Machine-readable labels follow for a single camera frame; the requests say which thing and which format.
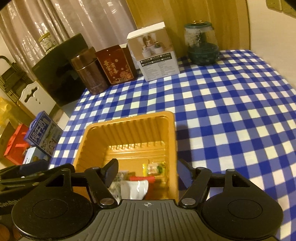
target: curtain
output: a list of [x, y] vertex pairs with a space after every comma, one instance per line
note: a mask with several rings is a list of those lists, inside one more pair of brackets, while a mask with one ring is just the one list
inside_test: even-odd
[[136, 29], [125, 0], [12, 0], [0, 11], [0, 34], [31, 79], [44, 57], [38, 39], [50, 32], [57, 43], [81, 33], [96, 51], [126, 43]]

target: light switch plate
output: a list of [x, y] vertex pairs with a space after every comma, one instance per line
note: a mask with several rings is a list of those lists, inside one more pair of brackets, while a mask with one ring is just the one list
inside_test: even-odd
[[296, 11], [289, 4], [287, 4], [286, 1], [281, 0], [281, 5], [285, 14], [296, 18]]
[[277, 10], [281, 12], [281, 0], [266, 0], [266, 5], [272, 10]]

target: green lid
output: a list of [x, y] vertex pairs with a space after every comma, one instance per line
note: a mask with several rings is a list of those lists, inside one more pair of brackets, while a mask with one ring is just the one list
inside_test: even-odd
[[210, 22], [205, 22], [202, 20], [193, 21], [192, 23], [185, 24], [185, 28], [204, 28], [210, 27], [212, 24]]

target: tablecloth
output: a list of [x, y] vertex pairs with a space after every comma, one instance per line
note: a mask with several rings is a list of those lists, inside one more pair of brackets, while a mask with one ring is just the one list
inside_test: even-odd
[[234, 168], [284, 211], [277, 238], [296, 240], [296, 91], [249, 50], [222, 51], [218, 64], [179, 60], [179, 75], [86, 90], [56, 147], [51, 167], [72, 163], [95, 122], [163, 110], [175, 114], [178, 156], [212, 172]]

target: green glass jar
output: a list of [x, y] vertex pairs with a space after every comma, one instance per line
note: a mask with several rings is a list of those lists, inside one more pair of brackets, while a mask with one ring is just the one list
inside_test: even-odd
[[210, 22], [193, 21], [186, 24], [184, 36], [188, 56], [194, 64], [204, 66], [216, 63], [219, 47]]

